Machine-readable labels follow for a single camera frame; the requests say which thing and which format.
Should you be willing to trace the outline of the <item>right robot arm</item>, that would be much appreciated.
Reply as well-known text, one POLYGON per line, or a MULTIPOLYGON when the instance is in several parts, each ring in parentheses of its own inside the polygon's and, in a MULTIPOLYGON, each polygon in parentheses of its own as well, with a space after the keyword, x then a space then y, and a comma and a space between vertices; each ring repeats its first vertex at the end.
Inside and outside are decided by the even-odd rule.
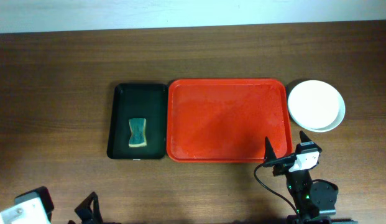
POLYGON ((301 143, 296 145, 294 153, 277 158, 268 138, 265 138, 264 162, 254 169, 256 181, 272 194, 280 197, 295 212, 289 215, 286 223, 355 223, 351 219, 332 219, 336 214, 335 204, 339 193, 336 184, 323 179, 312 179, 310 170, 318 165, 322 153, 320 148, 303 131, 300 131, 301 143), (261 167, 271 167, 273 176, 284 175, 292 201, 266 186, 257 176, 261 167))

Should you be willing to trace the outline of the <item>white cream plate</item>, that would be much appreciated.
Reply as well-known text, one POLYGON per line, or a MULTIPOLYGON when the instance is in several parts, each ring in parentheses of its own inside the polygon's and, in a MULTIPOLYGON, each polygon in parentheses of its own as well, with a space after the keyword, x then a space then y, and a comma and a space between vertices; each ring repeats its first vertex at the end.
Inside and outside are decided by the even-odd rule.
POLYGON ((335 87, 319 80, 305 80, 288 87, 287 106, 299 126, 323 128, 331 124, 339 110, 335 87))

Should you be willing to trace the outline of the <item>green yellow sponge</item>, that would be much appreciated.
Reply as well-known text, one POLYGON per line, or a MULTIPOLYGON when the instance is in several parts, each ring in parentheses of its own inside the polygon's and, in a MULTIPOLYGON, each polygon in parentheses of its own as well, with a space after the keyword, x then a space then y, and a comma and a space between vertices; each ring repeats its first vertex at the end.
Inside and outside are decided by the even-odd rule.
POLYGON ((128 143, 129 147, 146 147, 146 123, 147 121, 145 118, 132 118, 129 120, 129 127, 131 130, 131 136, 128 143))

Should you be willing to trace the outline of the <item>light blue plate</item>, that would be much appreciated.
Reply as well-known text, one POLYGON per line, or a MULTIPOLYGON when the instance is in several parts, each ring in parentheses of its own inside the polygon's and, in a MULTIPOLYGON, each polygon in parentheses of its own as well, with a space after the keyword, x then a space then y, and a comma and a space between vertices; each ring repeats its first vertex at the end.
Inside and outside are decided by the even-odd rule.
POLYGON ((341 95, 338 95, 338 104, 339 104, 338 114, 337 114, 335 120, 331 124, 329 124, 323 128, 310 128, 308 126, 302 126, 302 128, 307 129, 307 130, 312 131, 312 132, 316 132, 316 133, 324 133, 324 132, 328 132, 330 130, 335 129, 336 127, 338 127, 342 123, 342 121, 345 117, 345 114, 346 114, 346 105, 345 105, 344 99, 341 95))

